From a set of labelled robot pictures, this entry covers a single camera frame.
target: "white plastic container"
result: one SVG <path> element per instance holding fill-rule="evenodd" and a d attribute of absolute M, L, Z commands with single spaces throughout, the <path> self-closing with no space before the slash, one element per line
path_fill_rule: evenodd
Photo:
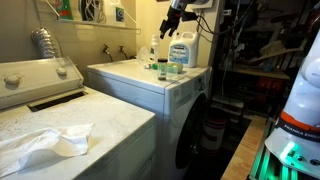
<path fill-rule="evenodd" d="M 150 45 L 150 60 L 158 62 L 159 59 L 159 36 L 152 35 L 151 45 Z"/>
<path fill-rule="evenodd" d="M 199 33 L 184 32 L 174 35 L 169 45 L 169 62 L 183 64 L 183 67 L 195 67 L 198 61 Z"/>
<path fill-rule="evenodd" d="M 121 0 L 103 0 L 106 24 L 124 27 L 124 7 Z"/>

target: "dryer door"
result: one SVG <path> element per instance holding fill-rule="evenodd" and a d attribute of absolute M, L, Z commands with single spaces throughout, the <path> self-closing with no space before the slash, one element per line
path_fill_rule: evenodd
<path fill-rule="evenodd" d="M 193 156 L 197 153 L 202 122 L 205 118 L 206 99 L 204 93 L 200 94 L 187 116 L 176 151 L 176 166 L 178 169 L 187 167 Z"/>

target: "white washing machine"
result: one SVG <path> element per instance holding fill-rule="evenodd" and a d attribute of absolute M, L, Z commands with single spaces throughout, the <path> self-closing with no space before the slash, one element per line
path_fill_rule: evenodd
<path fill-rule="evenodd" d="M 94 124 L 86 154 L 32 152 L 32 166 L 1 179 L 151 179 L 154 113 L 84 87 L 69 58 L 1 63 L 0 77 L 0 143 L 42 128 Z"/>
<path fill-rule="evenodd" d="M 157 156 L 154 179 L 178 180 L 197 153 L 205 116 L 211 69 L 185 68 L 159 81 L 155 70 L 136 60 L 90 65 L 89 86 L 156 113 Z"/>

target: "white robot body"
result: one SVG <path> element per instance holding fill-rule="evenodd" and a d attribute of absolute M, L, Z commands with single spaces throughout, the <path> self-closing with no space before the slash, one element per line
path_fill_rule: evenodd
<path fill-rule="evenodd" d="M 320 179 L 320 32 L 265 145 L 284 165 Z"/>

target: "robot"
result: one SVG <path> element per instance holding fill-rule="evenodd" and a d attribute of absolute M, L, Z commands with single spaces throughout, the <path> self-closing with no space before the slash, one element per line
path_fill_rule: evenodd
<path fill-rule="evenodd" d="M 169 29 L 171 36 L 180 18 L 197 19 L 194 13 L 184 11 L 187 4 L 204 3 L 206 0 L 173 0 L 168 19 L 161 24 L 160 37 Z M 265 145 L 285 166 L 320 179 L 320 31 Z"/>

